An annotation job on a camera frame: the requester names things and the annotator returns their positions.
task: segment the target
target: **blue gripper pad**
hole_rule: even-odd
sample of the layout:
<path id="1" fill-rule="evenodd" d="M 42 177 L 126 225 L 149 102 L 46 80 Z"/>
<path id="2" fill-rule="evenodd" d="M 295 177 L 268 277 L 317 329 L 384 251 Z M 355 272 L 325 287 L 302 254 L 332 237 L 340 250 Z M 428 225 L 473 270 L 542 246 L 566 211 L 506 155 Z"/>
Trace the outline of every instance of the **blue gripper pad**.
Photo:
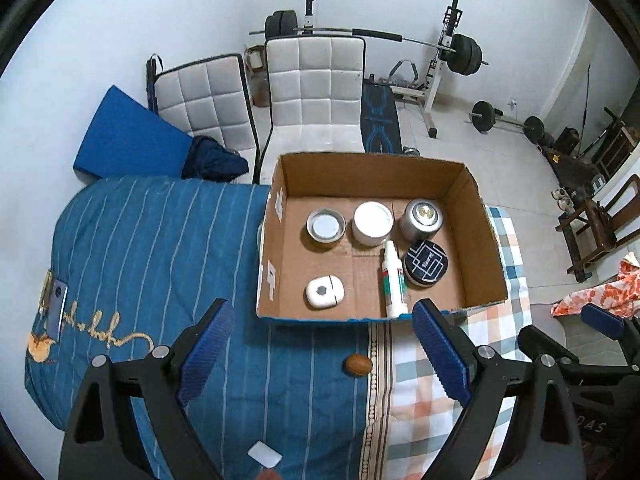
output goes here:
<path id="1" fill-rule="evenodd" d="M 233 305 L 224 301 L 182 364 L 178 402 L 186 406 L 202 393 L 220 352 L 231 336 L 235 323 Z"/>
<path id="2" fill-rule="evenodd" d="M 594 305 L 593 303 L 587 303 L 580 313 L 580 319 L 584 324 L 589 325 L 591 328 L 596 329 L 602 335 L 607 336 L 613 341 L 617 341 L 622 336 L 625 323 L 621 317 L 616 316 Z"/>
<path id="3" fill-rule="evenodd" d="M 447 395 L 466 406 L 471 400 L 467 368 L 444 330 L 420 300 L 414 305 L 414 332 Z"/>

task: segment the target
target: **blue foam block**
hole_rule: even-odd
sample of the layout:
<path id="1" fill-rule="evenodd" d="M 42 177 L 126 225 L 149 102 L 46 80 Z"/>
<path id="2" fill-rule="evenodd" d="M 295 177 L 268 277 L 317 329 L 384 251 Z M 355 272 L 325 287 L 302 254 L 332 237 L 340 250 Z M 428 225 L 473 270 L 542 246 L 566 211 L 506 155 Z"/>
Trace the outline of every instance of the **blue foam block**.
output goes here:
<path id="1" fill-rule="evenodd" d="M 74 169 L 99 178 L 180 178 L 191 141 L 190 136 L 112 86 L 84 135 Z"/>
<path id="2" fill-rule="evenodd" d="M 226 346 L 234 328 L 236 313 L 225 301 L 211 318 L 200 338 L 182 364 L 178 402 L 186 406 L 202 393 L 220 352 Z"/>
<path id="3" fill-rule="evenodd" d="M 462 406 L 471 400 L 466 366 L 449 338 L 419 301 L 414 305 L 414 332 L 424 348 L 444 391 Z"/>
<path id="4" fill-rule="evenodd" d="M 596 329 L 602 335 L 616 341 L 622 336 L 625 327 L 622 318 L 594 305 L 587 303 L 580 311 L 580 319 L 584 324 Z"/>

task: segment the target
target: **small barbell on floor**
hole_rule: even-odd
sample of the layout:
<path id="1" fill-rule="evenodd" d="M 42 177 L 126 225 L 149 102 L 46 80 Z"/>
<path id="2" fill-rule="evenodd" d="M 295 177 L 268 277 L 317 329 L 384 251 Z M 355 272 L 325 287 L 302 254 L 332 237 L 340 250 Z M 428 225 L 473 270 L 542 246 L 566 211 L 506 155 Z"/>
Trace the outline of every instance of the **small barbell on floor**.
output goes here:
<path id="1" fill-rule="evenodd" d="M 454 34 L 451 40 L 451 46 L 429 43 L 428 41 L 412 40 L 404 38 L 400 34 L 391 32 L 382 32 L 380 30 L 369 30 L 367 28 L 340 28 L 340 27 L 298 27 L 298 18 L 295 10 L 277 10 L 271 16 L 267 16 L 264 22 L 264 30 L 252 30 L 250 36 L 264 34 L 269 40 L 279 36 L 294 36 L 301 32 L 302 34 L 311 34 L 313 32 L 343 32 L 352 36 L 365 36 L 368 38 L 379 38 L 380 40 L 389 41 L 408 41 L 410 43 L 418 43 L 430 46 L 438 50 L 447 52 L 447 56 L 443 59 L 447 62 L 447 66 L 452 72 L 462 75 L 475 74 L 480 65 L 489 65 L 482 60 L 482 49 L 480 46 L 468 36 L 462 34 Z"/>
<path id="2" fill-rule="evenodd" d="M 469 114 L 469 119 L 475 126 L 476 130 L 484 134 L 494 127 L 496 121 L 513 126 L 519 126 L 522 133 L 533 144 L 539 144 L 545 135 L 545 125 L 536 116 L 528 117 L 523 123 L 503 118 L 503 112 L 494 108 L 487 101 L 478 101 Z"/>

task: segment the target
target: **silver bolt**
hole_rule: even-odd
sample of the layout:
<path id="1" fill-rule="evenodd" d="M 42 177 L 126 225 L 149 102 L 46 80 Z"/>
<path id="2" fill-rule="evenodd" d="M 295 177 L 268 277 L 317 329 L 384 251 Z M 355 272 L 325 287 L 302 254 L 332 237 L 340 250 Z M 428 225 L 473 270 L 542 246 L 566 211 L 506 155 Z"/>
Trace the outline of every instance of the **silver bolt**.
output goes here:
<path id="1" fill-rule="evenodd" d="M 163 357 L 167 357 L 169 355 L 169 347 L 165 345 L 156 346 L 151 351 L 151 355 L 157 359 L 162 359 Z"/>
<path id="2" fill-rule="evenodd" d="M 107 362 L 107 356 L 105 355 L 97 355 L 91 360 L 91 364 L 96 368 L 101 367 L 105 362 Z"/>
<path id="3" fill-rule="evenodd" d="M 495 350 L 489 345 L 482 345 L 478 347 L 478 355 L 480 357 L 484 357 L 485 359 L 491 359 L 493 356 L 495 356 Z"/>
<path id="4" fill-rule="evenodd" d="M 546 367 L 551 368 L 554 364 L 556 364 L 556 360 L 553 359 L 549 354 L 542 354 L 540 356 L 540 361 Z"/>

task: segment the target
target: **cardboard carton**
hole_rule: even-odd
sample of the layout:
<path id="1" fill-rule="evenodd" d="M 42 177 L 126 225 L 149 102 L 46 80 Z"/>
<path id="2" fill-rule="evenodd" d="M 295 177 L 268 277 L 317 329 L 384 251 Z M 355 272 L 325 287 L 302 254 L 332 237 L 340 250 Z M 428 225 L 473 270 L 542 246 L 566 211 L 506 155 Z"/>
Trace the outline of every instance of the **cardboard carton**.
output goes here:
<path id="1" fill-rule="evenodd" d="M 497 241 L 478 184 L 464 164 L 375 153 L 288 153 L 278 160 L 265 212 L 258 316 L 324 322 L 385 319 L 384 245 L 360 245 L 351 221 L 361 203 L 385 204 L 396 218 L 391 239 L 402 258 L 409 243 L 399 219 L 415 198 L 435 200 L 442 210 L 443 226 L 432 239 L 447 253 L 449 269 L 430 288 L 407 282 L 409 310 L 421 298 L 449 311 L 504 301 L 507 288 Z M 306 232 L 306 218 L 318 208 L 338 210 L 347 222 L 340 244 L 330 250 L 318 248 Z M 306 300 L 305 287 L 328 274 L 342 280 L 344 300 L 315 309 Z"/>

